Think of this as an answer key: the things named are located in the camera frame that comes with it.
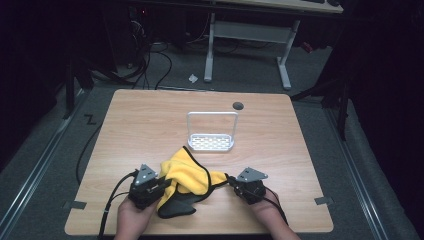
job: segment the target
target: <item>yellow cloth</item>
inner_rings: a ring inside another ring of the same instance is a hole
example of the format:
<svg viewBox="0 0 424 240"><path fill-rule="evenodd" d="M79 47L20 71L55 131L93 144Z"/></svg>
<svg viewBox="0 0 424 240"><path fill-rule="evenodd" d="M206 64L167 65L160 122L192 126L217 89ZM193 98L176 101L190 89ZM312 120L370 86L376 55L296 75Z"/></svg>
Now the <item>yellow cloth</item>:
<svg viewBox="0 0 424 240"><path fill-rule="evenodd" d="M186 147L161 163L159 177L171 179L171 185L165 189L157 207L162 218L194 213L196 210L191 207L192 203L206 199L215 187L227 183L225 173L209 172L194 159Z"/></svg>

